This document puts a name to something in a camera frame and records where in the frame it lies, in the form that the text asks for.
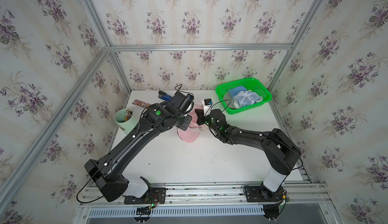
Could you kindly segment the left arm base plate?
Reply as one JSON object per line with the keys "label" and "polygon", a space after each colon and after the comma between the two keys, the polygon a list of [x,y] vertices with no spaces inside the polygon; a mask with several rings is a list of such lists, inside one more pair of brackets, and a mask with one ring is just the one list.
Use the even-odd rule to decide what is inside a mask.
{"label": "left arm base plate", "polygon": [[146,191],[146,193],[140,197],[136,198],[134,196],[125,196],[124,204],[126,205],[136,205],[136,204],[148,204],[148,205],[157,205],[164,204],[166,199],[166,188],[153,188]]}

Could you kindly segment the pink baseball cap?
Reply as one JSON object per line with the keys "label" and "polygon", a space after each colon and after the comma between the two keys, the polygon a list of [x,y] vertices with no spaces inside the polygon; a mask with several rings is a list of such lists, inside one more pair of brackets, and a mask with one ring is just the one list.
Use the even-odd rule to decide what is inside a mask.
{"label": "pink baseball cap", "polygon": [[177,129],[178,136],[186,143],[194,142],[199,137],[201,132],[205,130],[205,125],[199,126],[197,124],[198,116],[195,112],[196,109],[203,110],[203,105],[200,103],[196,103],[194,105],[193,110],[189,113],[189,115],[192,117],[192,120],[186,131]]}

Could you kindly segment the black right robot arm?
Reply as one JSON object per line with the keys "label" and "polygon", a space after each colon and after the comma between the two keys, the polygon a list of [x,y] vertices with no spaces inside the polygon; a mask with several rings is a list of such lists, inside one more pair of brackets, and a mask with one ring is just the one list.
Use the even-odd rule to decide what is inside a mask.
{"label": "black right robot arm", "polygon": [[262,150],[270,169],[261,188],[275,193],[279,190],[287,176],[301,160],[301,151],[296,144],[280,129],[256,132],[244,130],[227,123],[226,116],[220,109],[196,109],[199,126],[206,125],[212,135],[224,144],[243,145]]}

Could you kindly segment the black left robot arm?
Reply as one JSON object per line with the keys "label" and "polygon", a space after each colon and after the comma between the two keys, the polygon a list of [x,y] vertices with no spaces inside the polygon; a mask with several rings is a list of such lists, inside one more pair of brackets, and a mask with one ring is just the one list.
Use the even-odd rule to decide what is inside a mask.
{"label": "black left robot arm", "polygon": [[124,170],[140,151],[161,133],[174,127],[187,130],[194,102],[175,107],[171,101],[155,103],[145,109],[133,130],[110,152],[98,160],[88,160],[84,168],[108,202],[118,199],[127,190],[130,180]]}

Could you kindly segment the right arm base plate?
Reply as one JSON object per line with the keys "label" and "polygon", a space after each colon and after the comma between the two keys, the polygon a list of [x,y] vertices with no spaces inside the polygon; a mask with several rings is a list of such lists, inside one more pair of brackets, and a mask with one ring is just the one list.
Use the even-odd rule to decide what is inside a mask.
{"label": "right arm base plate", "polygon": [[275,192],[270,191],[264,185],[260,186],[244,186],[243,193],[248,202],[263,203],[275,202],[282,203],[286,197],[286,190],[280,186]]}

